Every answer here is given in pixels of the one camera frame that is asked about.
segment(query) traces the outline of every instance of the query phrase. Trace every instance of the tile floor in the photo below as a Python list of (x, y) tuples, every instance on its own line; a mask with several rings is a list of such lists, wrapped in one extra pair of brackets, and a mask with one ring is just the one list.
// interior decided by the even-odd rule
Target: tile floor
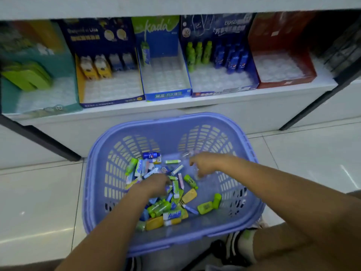
[[(350, 192), (361, 187), (361, 123), (338, 124), (249, 137), (260, 164)], [(86, 164), (63, 161), (0, 170), (0, 266), (63, 258), (81, 242)], [(282, 222), (268, 207), (263, 217), (270, 225)], [(145, 255), (144, 270), (160, 270), (160, 260), (164, 270), (179, 270), (211, 241)], [(220, 264), (212, 257), (206, 262)]]

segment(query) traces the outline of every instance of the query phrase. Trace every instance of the sock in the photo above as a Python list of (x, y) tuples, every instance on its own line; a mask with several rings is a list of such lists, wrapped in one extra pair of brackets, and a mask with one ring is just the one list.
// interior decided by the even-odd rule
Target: sock
[(243, 231), (238, 239), (236, 244), (232, 244), (232, 248), (238, 248), (239, 253), (245, 257), (250, 263), (255, 264), (257, 260), (253, 254), (253, 237), (257, 230), (248, 230)]

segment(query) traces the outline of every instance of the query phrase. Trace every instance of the white shelf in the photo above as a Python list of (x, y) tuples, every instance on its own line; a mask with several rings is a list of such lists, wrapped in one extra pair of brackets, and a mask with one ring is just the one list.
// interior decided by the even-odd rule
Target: white shelf
[(86, 120), (90, 118), (100, 118), (107, 116), (118, 116), (126, 114), (134, 114), (141, 112), (155, 112), (160, 110), (176, 109), (176, 108), (192, 108), (205, 105), (234, 103), (240, 101), (248, 101), (253, 99), (262, 99), (265, 97), (278, 97), (287, 95), (297, 95), (308, 93), (314, 88), (323, 87), (324, 91), (331, 90), (336, 87), (337, 83), (333, 80), (332, 74), (326, 70), (317, 60), (313, 60), (317, 77), (311, 83), (296, 84), (293, 86), (283, 86), (274, 88), (255, 89), (250, 91), (242, 91), (236, 93), (220, 94), (205, 97), (186, 97), (172, 100), (162, 101), (139, 101), (126, 104), (108, 105), (104, 107), (87, 108), (79, 112), (49, 116), (43, 118), (35, 118), (19, 121), (22, 125), (38, 125), (45, 123), (59, 123), (74, 120)]
[(0, 20), (361, 8), (361, 0), (0, 0)]

